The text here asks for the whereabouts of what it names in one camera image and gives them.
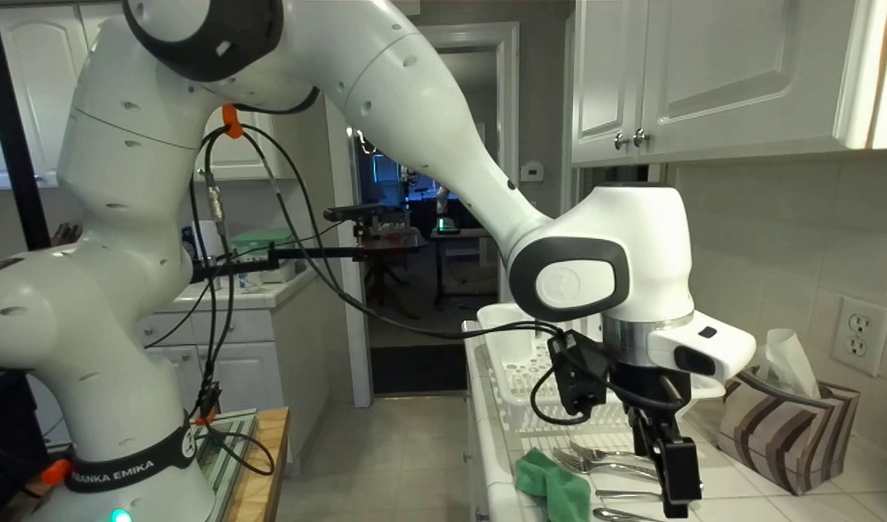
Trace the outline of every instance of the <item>white countertop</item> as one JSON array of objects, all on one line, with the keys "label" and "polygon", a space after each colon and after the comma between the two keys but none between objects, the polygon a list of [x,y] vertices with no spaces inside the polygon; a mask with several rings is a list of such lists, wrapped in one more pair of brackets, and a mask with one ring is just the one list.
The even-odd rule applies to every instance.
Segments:
[{"label": "white countertop", "polygon": [[[544,512],[528,495],[515,492],[509,461],[518,445],[550,445],[564,442],[564,434],[554,441],[528,438],[518,442],[515,434],[503,432],[498,423],[498,403],[487,377],[490,357],[483,339],[467,342],[469,363],[469,387],[471,387],[471,413],[482,442],[482,466],[490,499],[492,522],[541,522]],[[693,503],[689,518],[699,522],[887,522],[887,455],[867,445],[860,438],[850,442],[845,471],[821,483],[806,495],[790,495],[777,483],[760,479],[754,470],[735,463],[708,442],[702,418],[689,413],[682,428],[696,438],[705,499]],[[624,474],[586,474],[590,486],[619,486],[619,489],[647,489],[657,483],[624,479]],[[629,512],[664,518],[661,500],[650,499],[595,499],[595,503],[619,508]]]},{"label": "white countertop", "polygon": [[[316,271],[303,268],[303,271],[295,271],[290,281],[264,283],[258,292],[245,292],[245,289],[241,289],[241,283],[234,283],[238,287],[234,310],[282,306],[290,294],[295,294],[309,281],[316,281]],[[203,281],[187,283],[167,306],[161,306],[161,313],[186,313],[198,300],[203,287],[206,287]],[[216,277],[213,294],[216,294],[216,306],[222,306],[225,297],[228,297],[228,281],[225,277]],[[203,303],[198,310],[208,310],[208,306],[212,306],[212,292],[203,294]]]}]

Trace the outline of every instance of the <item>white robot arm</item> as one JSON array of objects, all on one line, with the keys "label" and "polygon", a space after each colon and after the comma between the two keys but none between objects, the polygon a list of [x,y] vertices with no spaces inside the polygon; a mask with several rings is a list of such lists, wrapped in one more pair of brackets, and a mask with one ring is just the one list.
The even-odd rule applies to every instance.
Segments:
[{"label": "white robot arm", "polygon": [[[679,191],[603,187],[544,216],[490,160],[457,83],[390,3],[125,0],[125,17],[103,26],[82,71],[60,154],[60,186],[83,206],[86,235],[0,265],[0,364],[28,368],[58,394],[76,441],[76,471],[38,518],[119,508],[137,518],[208,516],[212,489],[179,451],[187,438],[174,377],[141,354],[137,322],[192,274],[177,209],[222,102],[284,110],[318,86],[389,157],[461,194],[531,316],[603,313],[609,383],[638,397],[642,451],[682,442],[674,412],[654,403],[687,403],[687,374],[728,379],[750,360],[747,334],[693,306]],[[699,474],[693,448],[673,455],[664,480],[673,463],[693,470],[687,486],[664,483],[682,509],[699,499]]]}]

